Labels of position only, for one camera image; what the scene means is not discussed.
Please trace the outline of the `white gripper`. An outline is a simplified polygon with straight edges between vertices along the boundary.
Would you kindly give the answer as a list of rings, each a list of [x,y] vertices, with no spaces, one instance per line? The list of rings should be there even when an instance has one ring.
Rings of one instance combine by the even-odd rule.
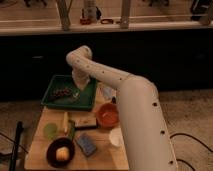
[[[78,69],[74,69],[72,71],[72,78],[73,81],[75,83],[75,85],[81,90],[83,91],[86,86],[88,85],[88,83],[90,82],[90,77],[87,73],[78,70]]]

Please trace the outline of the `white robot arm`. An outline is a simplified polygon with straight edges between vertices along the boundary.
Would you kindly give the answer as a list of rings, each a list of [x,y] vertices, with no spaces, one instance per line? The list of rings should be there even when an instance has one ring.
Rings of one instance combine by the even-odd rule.
[[[112,68],[92,59],[88,46],[69,52],[67,63],[116,90],[116,104],[130,171],[178,171],[178,164],[159,102],[156,86],[142,76]]]

